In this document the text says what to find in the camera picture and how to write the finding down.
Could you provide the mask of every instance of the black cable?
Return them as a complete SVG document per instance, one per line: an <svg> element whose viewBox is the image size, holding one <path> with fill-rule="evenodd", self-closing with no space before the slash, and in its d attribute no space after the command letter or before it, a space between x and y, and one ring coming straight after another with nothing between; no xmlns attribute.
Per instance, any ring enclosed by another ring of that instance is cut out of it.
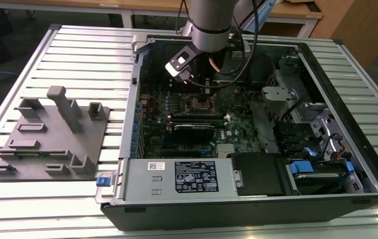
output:
<svg viewBox="0 0 378 239"><path fill-rule="evenodd" d="M299 100L296 101L296 103L292 105L292 107L289 107L289 109L283 114L283 117L281 117L281 120L280 120L281 122L284 121L285 117L289 116L292 111L301 105L301 103L304 102L304 100L307 99L308 96L309 95L304 95L303 97L300 97Z"/></svg>
<svg viewBox="0 0 378 239"><path fill-rule="evenodd" d="M252 3L253 3L255 9L257 9L257 8L256 8L256 0L252 0ZM243 67L243 70L240 71L240 73L239 73L237 76L235 77L233 81L229 82L228 84L220 85L220 86L207 86L207 85L201 85L201 84L199 84L199 83L191 81L191 83L192 83L193 85L196 85L196 86L199 86L199 87L204 87L204 88L225 88L225 87L228 87L228 86L232 86L233 83L241 78L241 75L243 75L243 73L245 72L245 69L247 69L247 67L248 67L248 65L249 65L249 63L251 63L251 59L253 58L253 55L255 55L255 52L256 52L256 47L257 47L257 36L259 36L259 12L257 12L257 11L255 11L255 16L256 16L256 20L255 20L255 21L256 21L256 24L255 24L255 31L256 31L256 33L255 33L253 47L252 47L252 49L251 49L251 53L249 53L249 56L248 56L245 65L244 65L244 67Z"/></svg>
<svg viewBox="0 0 378 239"><path fill-rule="evenodd" d="M243 27L244 23L248 21L249 17L255 14L255 12L257 11L257 9L263 6L264 2L267 0L263 0L261 3L256 6L255 10L249 13L249 15L245 17L245 19L241 21L241 24L239 25L239 28Z"/></svg>
<svg viewBox="0 0 378 239"><path fill-rule="evenodd" d="M188 5L187 5L187 0L183 0L183 1L181 1L181 6L180 6L180 8L179 8L177 19L176 19L176 35L179 35L179 31L177 31L177 28L179 28L179 19L180 19L180 17L181 17L184 4L185 4L185 9L187 9L187 14L188 14L188 17L189 17L189 10L188 10Z"/></svg>
<svg viewBox="0 0 378 239"><path fill-rule="evenodd" d="M337 133L333 133L328 139L327 139L327 142L325 142L325 146L324 146L324 149L323 149L323 152L320 154L320 156L317 157L319 159L323 159L325 157L325 152L327 152L327 148L328 148L328 145L329 145L329 142L331 140L333 139L333 137L336 137L339 134Z"/></svg>
<svg viewBox="0 0 378 239"><path fill-rule="evenodd" d="M164 19L164 22L161 23L161 25L160 25L159 27L164 26L164 24L167 23L168 20L169 20L169 17L167 17L167 18Z"/></svg>
<svg viewBox="0 0 378 239"><path fill-rule="evenodd" d="M244 37L243 37L241 29L237 27L237 22L236 22L235 16L232 16L232 18L233 18L233 23L235 23L236 30L237 30L237 35L239 35L239 37L240 37L240 39L241 39L241 43L243 43L243 60L241 60L241 62L240 62L240 64L239 64L237 68L236 68L233 71L231 71L231 72L223 72L223 71L220 71L220 72L219 72L219 74L221 74L221 75L224 75L224 76L231 76L231 75L233 75L235 73L237 73L237 72L241 70L243 62L244 62L244 60L245 60L245 44L244 44Z"/></svg>

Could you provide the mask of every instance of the floor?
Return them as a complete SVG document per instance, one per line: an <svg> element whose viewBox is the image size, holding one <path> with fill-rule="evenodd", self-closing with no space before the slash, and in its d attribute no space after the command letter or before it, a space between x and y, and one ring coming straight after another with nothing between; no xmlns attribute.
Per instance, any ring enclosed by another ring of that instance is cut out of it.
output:
<svg viewBox="0 0 378 239"><path fill-rule="evenodd" d="M119 16L98 13L38 11L36 19L31 20L24 10L11 10L8 18L14 25L14 33L4 37L3 41L11 52L12 59L0 65L0 71L15 72L18 74L26 67L28 59L52 23L107 27L112 24L122 24ZM185 19L180 19L179 25L183 26L184 24ZM144 20L142 16L136 16L136 27L173 30L176 28L176 18L156 17ZM378 58L368 72L378 84ZM16 77L12 75L0 75L0 104L15 80Z"/></svg>

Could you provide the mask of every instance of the slotted metal surface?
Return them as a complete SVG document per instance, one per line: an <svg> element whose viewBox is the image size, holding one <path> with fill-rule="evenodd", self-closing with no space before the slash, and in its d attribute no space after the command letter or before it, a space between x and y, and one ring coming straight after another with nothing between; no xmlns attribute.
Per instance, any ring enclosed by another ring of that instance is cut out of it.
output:
<svg viewBox="0 0 378 239"><path fill-rule="evenodd" d="M112 108L99 172L116 170L123 120L132 74L131 42L135 34L173 35L172 31L63 26L51 30L0 108L0 147L20 112L22 97L42 97L51 85L68 88L79 105L91 101ZM264 36L261 40L305 42L378 153L378 88L343 46L331 40ZM95 182L0 183L0 237L151 237L151 238L378 238L378 209L363 210L327 223L122 232L95 202ZM103 191L112 195L111 189Z"/></svg>

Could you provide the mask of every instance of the desk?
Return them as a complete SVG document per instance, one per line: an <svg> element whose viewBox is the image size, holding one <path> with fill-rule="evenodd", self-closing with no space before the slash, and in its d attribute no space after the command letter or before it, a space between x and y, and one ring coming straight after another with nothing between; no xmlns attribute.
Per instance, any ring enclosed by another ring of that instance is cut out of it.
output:
<svg viewBox="0 0 378 239"><path fill-rule="evenodd" d="M126 28L134 28L134 15L177 16L181 0L0 0L0 8L122 14ZM283 2L268 22L301 24L299 37L308 38L324 14L305 4Z"/></svg>

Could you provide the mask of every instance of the warning label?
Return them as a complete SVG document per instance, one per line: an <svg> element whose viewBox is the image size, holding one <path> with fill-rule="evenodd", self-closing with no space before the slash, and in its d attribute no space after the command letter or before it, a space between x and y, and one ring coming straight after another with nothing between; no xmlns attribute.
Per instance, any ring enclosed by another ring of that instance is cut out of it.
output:
<svg viewBox="0 0 378 239"><path fill-rule="evenodd" d="M179 193L219 192L215 161L176 162L175 166Z"/></svg>

